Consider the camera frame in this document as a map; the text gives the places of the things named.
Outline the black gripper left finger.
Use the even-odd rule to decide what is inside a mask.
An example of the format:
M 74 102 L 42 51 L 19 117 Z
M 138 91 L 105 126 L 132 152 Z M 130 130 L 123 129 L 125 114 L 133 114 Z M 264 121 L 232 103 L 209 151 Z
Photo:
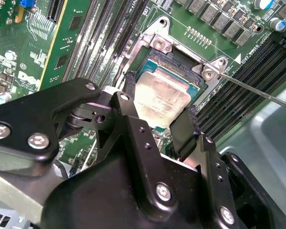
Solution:
M 143 211 L 174 211 L 178 201 L 163 159 L 146 121 L 124 92 L 107 94 L 84 78 L 76 78 L 0 105 L 0 154 L 47 168 L 59 141 L 94 128 L 99 173 L 114 156 L 124 156 L 138 206 Z

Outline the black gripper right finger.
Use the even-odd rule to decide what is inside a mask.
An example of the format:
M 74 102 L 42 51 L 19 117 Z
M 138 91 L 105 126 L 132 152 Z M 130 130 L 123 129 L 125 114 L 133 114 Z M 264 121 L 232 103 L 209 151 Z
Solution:
M 198 171 L 198 206 L 206 228 L 272 228 L 265 190 L 236 155 L 217 152 L 199 129 L 195 108 L 185 108 L 170 130 L 180 160 Z

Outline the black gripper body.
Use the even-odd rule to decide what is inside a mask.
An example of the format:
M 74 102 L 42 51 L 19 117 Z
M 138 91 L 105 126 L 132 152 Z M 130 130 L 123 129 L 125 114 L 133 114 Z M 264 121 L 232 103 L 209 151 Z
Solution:
M 148 219 L 140 210 L 123 156 L 111 156 L 58 185 L 41 217 L 44 229 L 214 229 L 193 168 L 162 156 L 173 183 L 178 208 L 165 221 Z

